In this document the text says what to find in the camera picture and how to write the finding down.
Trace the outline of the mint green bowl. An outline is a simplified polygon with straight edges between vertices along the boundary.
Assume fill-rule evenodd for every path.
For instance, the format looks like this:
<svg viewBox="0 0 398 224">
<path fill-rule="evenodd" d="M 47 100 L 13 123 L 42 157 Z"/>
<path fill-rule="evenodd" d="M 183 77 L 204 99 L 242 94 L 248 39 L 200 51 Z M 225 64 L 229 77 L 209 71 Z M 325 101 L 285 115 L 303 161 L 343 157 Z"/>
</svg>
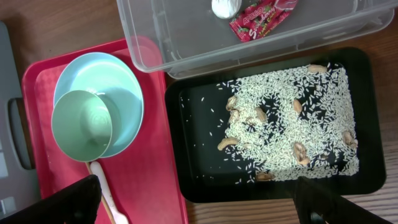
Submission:
<svg viewBox="0 0 398 224">
<path fill-rule="evenodd" d="M 89 162 L 102 156 L 111 145 L 113 123 L 101 98 L 88 91 L 74 90 L 56 102 L 52 134 L 69 158 Z"/>
</svg>

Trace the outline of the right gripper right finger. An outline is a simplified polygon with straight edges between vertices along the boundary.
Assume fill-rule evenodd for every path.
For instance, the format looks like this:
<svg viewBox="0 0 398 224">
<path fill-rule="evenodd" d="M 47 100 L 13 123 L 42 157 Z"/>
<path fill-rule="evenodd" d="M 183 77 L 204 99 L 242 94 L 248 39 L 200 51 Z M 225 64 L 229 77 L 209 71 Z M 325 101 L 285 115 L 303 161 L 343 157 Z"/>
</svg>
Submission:
<svg viewBox="0 0 398 224">
<path fill-rule="evenodd" d="M 306 177 L 296 181 L 293 200 L 299 222 L 304 224 L 391 224 Z"/>
</svg>

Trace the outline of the rice and nut scraps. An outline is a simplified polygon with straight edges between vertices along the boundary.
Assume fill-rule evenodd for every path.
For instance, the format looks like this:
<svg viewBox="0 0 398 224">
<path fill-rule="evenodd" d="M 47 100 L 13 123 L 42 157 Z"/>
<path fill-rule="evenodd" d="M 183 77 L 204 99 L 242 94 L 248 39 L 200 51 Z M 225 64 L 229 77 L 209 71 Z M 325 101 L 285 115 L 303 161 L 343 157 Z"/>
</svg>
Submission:
<svg viewBox="0 0 398 224">
<path fill-rule="evenodd" d="M 359 171 L 354 109 L 344 67 L 304 65 L 217 83 L 228 90 L 217 149 L 247 162 L 252 183 L 352 176 Z"/>
</svg>

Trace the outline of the light blue plate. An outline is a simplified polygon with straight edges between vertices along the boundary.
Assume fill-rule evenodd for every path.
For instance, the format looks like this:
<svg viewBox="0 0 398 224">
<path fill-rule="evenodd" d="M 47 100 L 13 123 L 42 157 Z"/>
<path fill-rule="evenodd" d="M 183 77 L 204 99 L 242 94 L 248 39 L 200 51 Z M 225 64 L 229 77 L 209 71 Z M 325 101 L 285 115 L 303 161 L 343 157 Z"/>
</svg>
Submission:
<svg viewBox="0 0 398 224">
<path fill-rule="evenodd" d="M 142 90 L 132 70 L 111 54 L 83 54 L 72 60 L 58 78 L 53 108 L 64 94 L 74 90 L 88 91 L 101 98 L 111 115 L 111 145 L 99 158 L 124 151 L 135 140 L 144 117 Z"/>
</svg>

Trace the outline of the red snack wrapper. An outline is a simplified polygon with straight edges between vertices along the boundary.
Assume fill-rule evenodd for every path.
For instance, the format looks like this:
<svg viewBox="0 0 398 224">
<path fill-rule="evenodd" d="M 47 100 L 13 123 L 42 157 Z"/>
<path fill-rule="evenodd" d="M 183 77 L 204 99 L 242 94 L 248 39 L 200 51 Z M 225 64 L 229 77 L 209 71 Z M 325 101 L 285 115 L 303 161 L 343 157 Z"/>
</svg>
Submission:
<svg viewBox="0 0 398 224">
<path fill-rule="evenodd" d="M 261 0 L 240 12 L 229 22 L 241 42 L 265 37 L 296 7 L 297 0 Z"/>
</svg>

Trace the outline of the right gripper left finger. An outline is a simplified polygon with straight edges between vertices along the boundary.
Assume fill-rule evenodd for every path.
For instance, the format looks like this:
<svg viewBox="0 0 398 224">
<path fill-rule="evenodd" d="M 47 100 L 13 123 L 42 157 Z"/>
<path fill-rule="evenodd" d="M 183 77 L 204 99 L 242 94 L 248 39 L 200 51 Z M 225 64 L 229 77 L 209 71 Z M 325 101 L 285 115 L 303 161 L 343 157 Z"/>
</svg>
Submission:
<svg viewBox="0 0 398 224">
<path fill-rule="evenodd" d="M 101 186 L 89 175 L 61 191 L 1 220 L 1 223 L 94 223 L 101 203 Z"/>
</svg>

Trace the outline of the white plastic fork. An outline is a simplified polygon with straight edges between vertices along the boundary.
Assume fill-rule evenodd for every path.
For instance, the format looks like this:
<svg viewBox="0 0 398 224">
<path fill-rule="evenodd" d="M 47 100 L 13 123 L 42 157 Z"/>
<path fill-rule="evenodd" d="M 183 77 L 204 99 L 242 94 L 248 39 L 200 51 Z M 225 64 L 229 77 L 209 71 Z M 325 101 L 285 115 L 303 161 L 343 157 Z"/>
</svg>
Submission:
<svg viewBox="0 0 398 224">
<path fill-rule="evenodd" d="M 94 174 L 98 177 L 100 186 L 101 186 L 101 193 L 102 193 L 102 203 L 105 207 L 105 210 L 108 214 L 111 223 L 114 224 L 128 224 L 129 221 L 127 217 L 118 211 L 115 202 L 113 200 L 113 196 L 109 189 L 108 182 L 106 180 L 106 176 L 102 169 L 102 166 L 99 162 L 93 161 L 88 165 L 88 169 L 91 174 Z"/>
</svg>

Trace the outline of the white tissue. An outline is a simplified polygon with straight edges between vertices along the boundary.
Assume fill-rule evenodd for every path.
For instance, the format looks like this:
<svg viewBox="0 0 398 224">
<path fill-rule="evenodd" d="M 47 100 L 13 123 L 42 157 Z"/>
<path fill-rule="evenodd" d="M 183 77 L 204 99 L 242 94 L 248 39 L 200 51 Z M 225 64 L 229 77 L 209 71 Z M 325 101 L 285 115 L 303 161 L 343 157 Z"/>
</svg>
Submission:
<svg viewBox="0 0 398 224">
<path fill-rule="evenodd" d="M 220 19 L 234 17 L 242 5 L 242 0 L 212 0 L 211 9 Z"/>
</svg>

